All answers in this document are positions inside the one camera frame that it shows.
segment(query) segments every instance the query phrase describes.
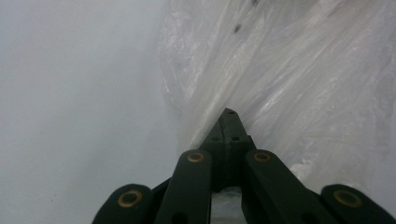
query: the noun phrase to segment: white surface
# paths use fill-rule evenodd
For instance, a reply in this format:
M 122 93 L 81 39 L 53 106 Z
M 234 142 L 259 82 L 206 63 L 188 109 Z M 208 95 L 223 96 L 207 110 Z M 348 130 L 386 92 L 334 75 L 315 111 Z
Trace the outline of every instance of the white surface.
M 166 9 L 0 2 L 0 223 L 91 223 L 116 188 L 172 174 L 177 118 L 157 59 Z M 394 160 L 375 172 L 393 215 Z

